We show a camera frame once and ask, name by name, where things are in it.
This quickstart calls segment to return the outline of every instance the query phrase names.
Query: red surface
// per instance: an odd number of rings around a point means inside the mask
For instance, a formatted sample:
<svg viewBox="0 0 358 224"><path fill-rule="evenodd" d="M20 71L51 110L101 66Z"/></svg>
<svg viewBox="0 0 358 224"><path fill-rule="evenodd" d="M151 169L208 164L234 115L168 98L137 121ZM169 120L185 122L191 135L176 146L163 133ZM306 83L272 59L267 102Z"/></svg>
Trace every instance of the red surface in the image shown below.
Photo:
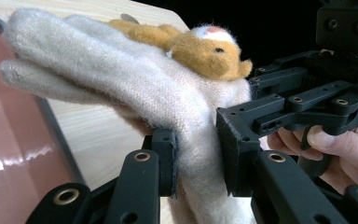
<svg viewBox="0 0 358 224"><path fill-rule="evenodd" d="M14 59L0 37L0 62ZM51 189L75 182L37 98L0 82L0 223L24 223Z"/></svg>

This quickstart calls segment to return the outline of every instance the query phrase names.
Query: stuffed animal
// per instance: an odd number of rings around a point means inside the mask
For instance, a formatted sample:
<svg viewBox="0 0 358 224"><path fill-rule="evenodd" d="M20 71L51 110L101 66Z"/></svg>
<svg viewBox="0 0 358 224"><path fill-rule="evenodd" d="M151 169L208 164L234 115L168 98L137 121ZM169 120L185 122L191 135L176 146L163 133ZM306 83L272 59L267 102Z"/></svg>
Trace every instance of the stuffed animal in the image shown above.
<svg viewBox="0 0 358 224"><path fill-rule="evenodd" d="M214 80L244 78L252 71L250 60L241 61L241 49L233 36L218 26L202 25L181 32L169 24L152 26L124 20L108 24L133 40L164 49L168 57Z"/></svg>
<svg viewBox="0 0 358 224"><path fill-rule="evenodd" d="M153 127L175 131L178 194L169 199L175 223L254 223L250 199L227 195L215 129L218 106L251 100L245 78L200 76L160 48L77 15L62 19L39 9L18 9L2 37L20 56L0 63L8 86L109 106L142 133Z"/></svg>

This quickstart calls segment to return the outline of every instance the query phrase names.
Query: white fabric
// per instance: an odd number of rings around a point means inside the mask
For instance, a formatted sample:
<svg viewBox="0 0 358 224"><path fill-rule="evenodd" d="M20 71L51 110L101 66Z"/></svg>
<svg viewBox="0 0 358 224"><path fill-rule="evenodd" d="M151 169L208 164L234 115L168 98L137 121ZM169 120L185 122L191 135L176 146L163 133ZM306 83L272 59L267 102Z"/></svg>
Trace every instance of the white fabric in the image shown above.
<svg viewBox="0 0 358 224"><path fill-rule="evenodd" d="M0 64L7 85L68 102L112 106L143 133L151 126L176 131L180 185L178 199L170 199L175 223L254 222L249 198L227 196L214 126L218 106L250 100L245 79L199 76L163 50L81 16L63 20L19 9L3 38L22 57Z"/></svg>

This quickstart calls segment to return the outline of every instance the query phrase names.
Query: fingernail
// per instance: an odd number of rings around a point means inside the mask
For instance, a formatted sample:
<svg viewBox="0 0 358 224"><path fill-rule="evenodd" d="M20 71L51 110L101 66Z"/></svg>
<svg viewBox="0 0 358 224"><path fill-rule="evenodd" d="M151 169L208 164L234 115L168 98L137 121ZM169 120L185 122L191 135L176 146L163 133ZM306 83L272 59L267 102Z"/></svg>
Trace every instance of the fingernail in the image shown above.
<svg viewBox="0 0 358 224"><path fill-rule="evenodd" d="M321 129L310 129L308 134L308 142L315 148L328 148L331 147L336 138L323 132Z"/></svg>

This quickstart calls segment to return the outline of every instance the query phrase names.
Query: light wood surface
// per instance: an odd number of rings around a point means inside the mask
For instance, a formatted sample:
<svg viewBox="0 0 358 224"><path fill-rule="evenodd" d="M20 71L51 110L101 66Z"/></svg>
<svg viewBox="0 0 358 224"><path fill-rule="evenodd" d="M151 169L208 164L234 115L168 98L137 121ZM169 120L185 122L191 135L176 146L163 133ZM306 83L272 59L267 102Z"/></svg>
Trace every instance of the light wood surface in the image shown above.
<svg viewBox="0 0 358 224"><path fill-rule="evenodd" d="M188 29L172 11L129 0L0 0L0 19L7 21L11 13L21 7L36 7L59 17L84 15L99 21L118 19L126 13L140 23L168 23L182 31ZM118 118L110 108L55 100L48 102L91 189L117 177L125 156L142 146L144 137ZM165 198L161 199L160 217L160 223L172 223Z"/></svg>

